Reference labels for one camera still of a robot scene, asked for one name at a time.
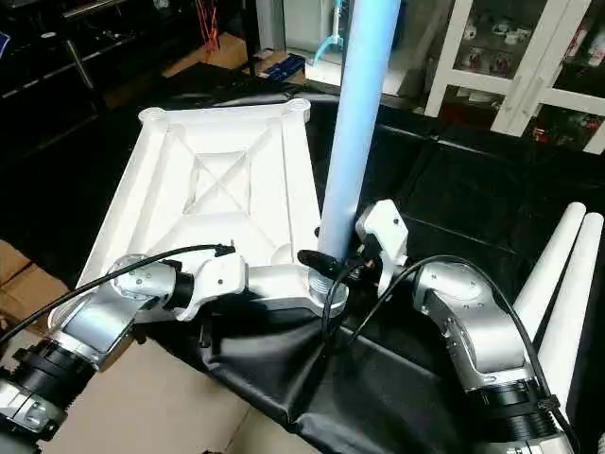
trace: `white cylindrical rod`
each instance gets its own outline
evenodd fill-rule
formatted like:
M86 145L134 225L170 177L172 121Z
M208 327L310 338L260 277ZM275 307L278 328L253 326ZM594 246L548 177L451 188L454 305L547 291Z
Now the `white cylindrical rod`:
M557 228L517 296L514 309L530 339L536 336L585 214L586 207L583 204L574 201L567 205Z
M338 260L346 255L353 232L399 4L354 2L320 226L320 252Z
M538 353L550 391L559 397L563 409L576 365L602 230L603 216L586 215Z

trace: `blue object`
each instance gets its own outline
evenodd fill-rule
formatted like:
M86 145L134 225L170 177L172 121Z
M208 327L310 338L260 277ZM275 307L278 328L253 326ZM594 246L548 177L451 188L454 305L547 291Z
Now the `blue object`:
M349 246L400 0L356 0L345 61L319 250L336 259Z
M302 68L304 68L304 57L289 54L287 59L275 63L273 66L266 69L264 73L268 75L267 79L269 80L281 81L286 80Z
M323 53L328 48L328 46L330 46L332 44L336 44L340 48L342 48L344 46L344 40L338 33L341 9L342 9L342 0L335 0L334 1L334 19L332 22L332 34L321 42L320 47L318 48L318 50L315 52L315 55L313 56L313 63L312 63L313 65L315 65L315 63L317 63L317 61L323 55Z
M0 58L4 54L4 49L7 48L7 44L10 41L10 36L0 31Z

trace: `silver robot arm segment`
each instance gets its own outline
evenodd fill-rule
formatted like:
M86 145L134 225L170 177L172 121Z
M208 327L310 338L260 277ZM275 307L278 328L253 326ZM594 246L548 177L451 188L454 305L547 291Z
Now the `silver robot arm segment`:
M110 272L143 258L122 257ZM205 303L246 284L243 258L228 253L207 260L195 275L174 260L151 263L79 297L43 340L15 354L20 364L12 373L0 370L0 452L39 452L36 442L53 438L95 372L123 351L140 316L189 321Z
M476 417L478 452L569 454L525 346L487 282L470 267L435 262L415 278L414 307L439 327Z

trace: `blue cylindrical pole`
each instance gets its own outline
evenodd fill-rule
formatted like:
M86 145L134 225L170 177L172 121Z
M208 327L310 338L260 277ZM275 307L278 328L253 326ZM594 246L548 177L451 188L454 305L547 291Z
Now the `blue cylindrical pole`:
M354 227L399 4L354 2L320 226L320 251L337 259L347 253Z

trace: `black cloth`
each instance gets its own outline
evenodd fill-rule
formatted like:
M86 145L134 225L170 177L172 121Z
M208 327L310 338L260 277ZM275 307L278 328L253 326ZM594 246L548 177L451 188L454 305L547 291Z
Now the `black cloth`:
M299 90L191 68L43 153L5 166L0 184L10 216L0 233L74 284L136 141L139 110L205 107L258 94L288 98ZM332 100L315 102L307 124L320 200L336 114ZM603 170L598 156L381 108L360 209L394 199L409 229L411 256L468 258L513 298L568 202L605 212ZM25 175L29 183L18 185ZM16 201L7 197L15 187ZM585 452L595 450L603 430L593 416L605 403L599 381L605 332L598 329L605 320L603 260L600 253L567 406ZM338 341L346 341L374 301L353 292ZM205 348L202 325L212 340ZM322 452L463 452L477 436L439 331L410 309L409 288L401 287L339 355L324 355L320 321L308 312L265 313L237 298L217 302L191 323L157 323L147 332Z

